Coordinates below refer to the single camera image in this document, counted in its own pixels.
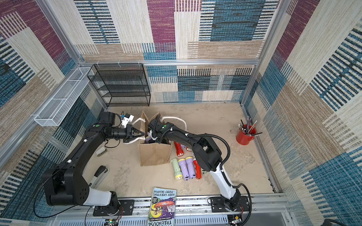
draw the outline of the patterned carpet wall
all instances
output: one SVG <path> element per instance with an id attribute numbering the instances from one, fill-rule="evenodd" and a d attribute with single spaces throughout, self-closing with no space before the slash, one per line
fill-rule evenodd
<path id="1" fill-rule="evenodd" d="M 85 61 L 118 61 L 258 58 L 279 1 L 48 2 Z M 152 66 L 145 70 L 151 102 L 167 103 L 239 101 L 252 68 Z"/>
<path id="2" fill-rule="evenodd" d="M 292 0 L 245 108 L 300 225 L 362 223 L 362 1 Z"/>
<path id="3" fill-rule="evenodd" d="M 75 66 L 34 0 L 0 1 L 0 146 Z M 60 162 L 102 106 L 89 85 L 59 127 L 37 126 L 0 169 L 0 224 L 45 225 L 32 213 L 41 174 Z M 37 212 L 51 208 L 43 196 Z"/>
<path id="4" fill-rule="evenodd" d="M 0 1 L 0 147 L 74 66 L 34 0 Z"/>
<path id="5" fill-rule="evenodd" d="M 102 105 L 88 84 L 59 127 L 37 126 L 34 129 L 0 171 L 1 225 L 46 224 L 46 219 L 37 218 L 33 213 L 34 196 L 41 185 L 41 175 L 75 148 L 85 128 L 97 120 L 101 110 Z M 52 208 L 41 192 L 36 212 L 48 216 Z"/>
<path id="6" fill-rule="evenodd" d="M 102 61 L 256 58 L 279 0 L 48 2 L 81 57 Z"/>
<path id="7" fill-rule="evenodd" d="M 239 101 L 254 65 L 147 66 L 151 102 Z"/>

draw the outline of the purple flashlight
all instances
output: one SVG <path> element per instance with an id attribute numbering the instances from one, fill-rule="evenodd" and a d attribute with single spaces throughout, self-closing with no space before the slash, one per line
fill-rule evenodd
<path id="1" fill-rule="evenodd" d="M 186 160 L 184 158 L 182 158 L 178 161 L 178 164 L 180 165 L 184 180 L 190 179 L 189 172 L 188 172 L 187 166 L 186 166 Z"/>
<path id="2" fill-rule="evenodd" d="M 190 156 L 186 158 L 187 169 L 189 170 L 189 175 L 192 178 L 196 178 L 196 172 L 194 167 L 194 159 Z"/>

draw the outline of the white rope handle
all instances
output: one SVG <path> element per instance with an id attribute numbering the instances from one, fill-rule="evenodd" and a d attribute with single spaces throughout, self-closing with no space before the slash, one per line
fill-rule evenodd
<path id="1" fill-rule="evenodd" d="M 134 121 L 134 122 L 132 122 L 132 124 L 131 125 L 134 125 L 134 124 L 136 124 L 136 122 L 138 122 L 138 121 L 142 121 L 142 122 L 146 122 L 146 120 L 144 120 L 143 118 L 138 118 L 138 119 L 136 119 L 136 121 Z"/>
<path id="2" fill-rule="evenodd" d="M 185 131 L 187 131 L 187 125 L 183 119 L 180 119 L 178 117 L 173 117 L 173 116 L 164 116 L 161 118 L 161 123 L 163 122 L 164 119 L 178 119 L 178 120 L 182 121 L 185 124 Z"/>
<path id="3" fill-rule="evenodd" d="M 146 138 L 144 136 L 143 137 L 137 137 L 136 139 L 132 140 L 131 142 L 128 142 L 128 143 L 125 143 L 125 144 L 131 144 L 131 143 L 136 142 L 137 140 L 146 140 Z"/>

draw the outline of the book cover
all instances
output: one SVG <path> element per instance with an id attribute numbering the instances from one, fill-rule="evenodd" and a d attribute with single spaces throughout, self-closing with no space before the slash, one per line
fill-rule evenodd
<path id="1" fill-rule="evenodd" d="M 151 198 L 148 226 L 173 226 L 176 209 L 176 190 L 154 188 Z"/>

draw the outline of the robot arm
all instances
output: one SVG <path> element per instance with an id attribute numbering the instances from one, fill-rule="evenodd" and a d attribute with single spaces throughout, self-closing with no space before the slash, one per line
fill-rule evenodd
<path id="1" fill-rule="evenodd" d="M 152 120 L 148 125 L 148 131 L 159 143 L 163 139 L 178 142 L 193 150 L 197 163 L 201 168 L 210 172 L 220 189 L 221 196 L 225 198 L 224 207 L 229 211 L 235 211 L 239 206 L 240 191 L 233 186 L 228 177 L 221 158 L 221 151 L 212 139 L 221 137 L 209 134 L 196 135 L 181 130 L 172 123 L 161 123 L 158 119 Z"/>
<path id="2" fill-rule="evenodd" d="M 75 149 L 56 168 L 43 173 L 44 192 L 48 205 L 95 205 L 109 206 L 111 212 L 118 210 L 119 204 L 115 192 L 92 189 L 82 176 L 89 159 L 105 140 L 122 139 L 123 142 L 130 142 L 144 135 L 143 132 L 127 124 L 132 118 L 129 114 L 122 119 L 120 117 L 123 128 L 113 127 L 115 115 L 111 112 L 102 112 L 100 120 L 85 130 L 82 140 Z"/>
<path id="3" fill-rule="evenodd" d="M 143 136 L 144 133 L 127 124 L 131 117 L 128 114 L 121 120 L 124 128 L 112 126 L 115 121 L 114 113 L 102 112 L 100 116 L 99 122 L 85 130 L 82 141 L 70 155 L 55 169 L 48 169 L 44 172 L 42 179 L 48 205 L 95 205 L 106 206 L 109 214 L 118 211 L 119 203 L 116 193 L 90 188 L 82 173 L 92 154 L 105 140 L 123 139 L 123 142 L 130 142 Z M 159 143 L 166 139 L 192 148 L 200 167 L 209 171 L 215 179 L 221 195 L 225 198 L 225 208 L 229 211 L 237 208 L 240 192 L 233 187 L 222 167 L 227 158 L 222 160 L 221 151 L 212 139 L 213 136 L 188 133 L 172 123 L 161 124 L 158 119 L 149 123 L 149 132 L 153 137 L 157 137 L 156 141 Z"/>

